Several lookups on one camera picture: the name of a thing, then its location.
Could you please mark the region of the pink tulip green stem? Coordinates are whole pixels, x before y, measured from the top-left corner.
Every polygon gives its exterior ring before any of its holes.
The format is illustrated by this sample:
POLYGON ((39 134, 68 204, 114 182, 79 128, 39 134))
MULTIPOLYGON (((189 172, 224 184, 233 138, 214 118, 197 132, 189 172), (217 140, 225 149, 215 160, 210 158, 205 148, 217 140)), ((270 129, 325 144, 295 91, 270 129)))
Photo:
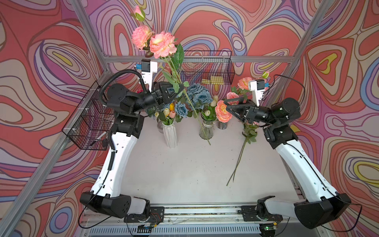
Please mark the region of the pink tulip green stem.
POLYGON ((176 112, 175 112, 174 110, 170 111, 170 113, 169 113, 169 117, 170 117, 171 119, 174 119, 174 118, 176 117, 176 112))

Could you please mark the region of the pink peony bunch glass vase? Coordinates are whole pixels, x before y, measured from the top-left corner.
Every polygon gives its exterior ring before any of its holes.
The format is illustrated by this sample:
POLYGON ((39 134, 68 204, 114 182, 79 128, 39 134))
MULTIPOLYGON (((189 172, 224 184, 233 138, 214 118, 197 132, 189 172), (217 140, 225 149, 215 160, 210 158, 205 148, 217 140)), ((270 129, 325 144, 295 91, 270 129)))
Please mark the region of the pink peony bunch glass vase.
POLYGON ((228 92, 224 100, 216 101, 215 100, 216 98, 214 98, 214 100, 211 102, 213 106, 212 105, 210 106, 210 109, 211 109, 210 115, 213 113, 213 116, 216 118, 216 120, 222 123, 228 123, 232 118, 232 114, 227 111, 225 100, 237 99, 238 97, 239 95, 237 93, 228 92))

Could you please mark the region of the white ribbed ceramic vase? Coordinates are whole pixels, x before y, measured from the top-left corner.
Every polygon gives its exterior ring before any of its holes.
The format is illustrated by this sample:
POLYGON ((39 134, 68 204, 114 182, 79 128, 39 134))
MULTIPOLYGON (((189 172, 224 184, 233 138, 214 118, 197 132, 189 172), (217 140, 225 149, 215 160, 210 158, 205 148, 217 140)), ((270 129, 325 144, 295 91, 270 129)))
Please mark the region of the white ribbed ceramic vase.
POLYGON ((169 148, 175 148, 177 146, 178 138, 175 124, 163 125, 163 135, 166 145, 169 148))

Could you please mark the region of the clear ribbed glass vase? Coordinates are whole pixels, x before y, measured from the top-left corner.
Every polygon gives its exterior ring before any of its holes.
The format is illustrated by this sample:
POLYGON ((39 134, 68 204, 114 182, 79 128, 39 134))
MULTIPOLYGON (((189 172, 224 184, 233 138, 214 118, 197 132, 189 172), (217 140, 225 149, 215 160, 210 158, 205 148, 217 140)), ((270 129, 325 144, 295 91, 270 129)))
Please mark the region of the clear ribbed glass vase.
POLYGON ((204 140, 209 140, 213 137, 214 121, 202 119, 202 125, 199 136, 204 140))

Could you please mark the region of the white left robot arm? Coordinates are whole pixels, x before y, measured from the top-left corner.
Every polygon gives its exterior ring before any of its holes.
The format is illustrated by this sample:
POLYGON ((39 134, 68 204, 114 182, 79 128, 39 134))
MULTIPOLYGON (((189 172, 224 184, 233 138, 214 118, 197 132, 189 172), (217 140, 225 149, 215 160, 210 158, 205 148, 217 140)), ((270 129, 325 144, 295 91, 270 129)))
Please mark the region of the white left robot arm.
POLYGON ((110 147, 103 168, 89 192, 81 194, 80 203, 85 209, 127 220, 131 217, 144 222, 151 217, 159 222, 159 215, 151 214, 148 199, 121 194, 121 178, 131 152, 137 143, 145 117, 140 111, 161 107, 174 101, 185 86, 181 83, 159 82, 146 89, 144 76, 131 69, 113 74, 99 91, 99 101, 114 111, 114 123, 107 132, 110 147), (143 91, 134 93, 114 81, 125 74, 134 74, 140 80, 143 91))

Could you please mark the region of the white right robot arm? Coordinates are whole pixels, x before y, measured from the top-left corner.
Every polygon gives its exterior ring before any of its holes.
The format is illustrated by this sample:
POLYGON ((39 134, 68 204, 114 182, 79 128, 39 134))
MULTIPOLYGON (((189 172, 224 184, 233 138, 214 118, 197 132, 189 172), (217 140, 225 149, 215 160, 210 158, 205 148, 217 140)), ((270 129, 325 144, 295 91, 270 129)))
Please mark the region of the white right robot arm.
POLYGON ((257 218, 267 220, 281 215, 296 218, 303 226, 314 229, 337 220, 350 206, 350 197, 339 193, 316 168, 304 151, 290 123, 301 116, 299 102, 294 98, 269 107, 259 106, 242 97, 227 99, 226 110, 241 122, 262 122, 266 141, 284 159, 300 185, 304 200, 290 201, 261 198, 255 210, 257 218))

